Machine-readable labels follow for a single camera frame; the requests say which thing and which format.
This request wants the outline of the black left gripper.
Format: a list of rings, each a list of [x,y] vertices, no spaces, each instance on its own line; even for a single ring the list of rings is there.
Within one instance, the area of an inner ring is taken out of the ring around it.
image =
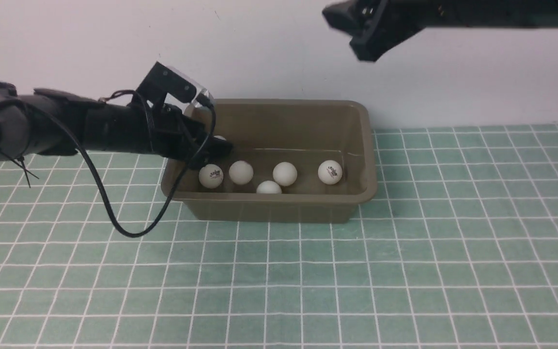
[[[185,168],[197,172],[216,159],[228,156],[234,149],[232,142],[209,138],[203,122],[184,115],[172,104],[151,108],[148,102],[134,100],[134,108],[141,112],[146,131],[142,134],[146,153],[185,162]]]

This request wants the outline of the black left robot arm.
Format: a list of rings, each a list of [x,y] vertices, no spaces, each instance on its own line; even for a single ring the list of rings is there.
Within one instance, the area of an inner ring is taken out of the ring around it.
[[[0,162],[29,155],[66,157],[81,150],[157,155],[197,170],[234,146],[174,105],[153,106],[137,92],[126,106],[55,89],[18,95],[0,82]]]

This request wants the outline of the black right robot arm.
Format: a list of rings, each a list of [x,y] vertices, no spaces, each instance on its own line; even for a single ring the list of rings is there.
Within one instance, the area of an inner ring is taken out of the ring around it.
[[[428,27],[558,29],[558,0],[344,0],[323,17],[359,61],[376,62]]]

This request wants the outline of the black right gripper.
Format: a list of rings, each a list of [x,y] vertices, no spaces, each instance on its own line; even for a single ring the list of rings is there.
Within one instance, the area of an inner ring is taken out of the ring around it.
[[[349,46],[359,61],[376,62],[383,54],[427,27],[453,27],[450,0],[342,0],[323,9],[330,27],[357,34]]]

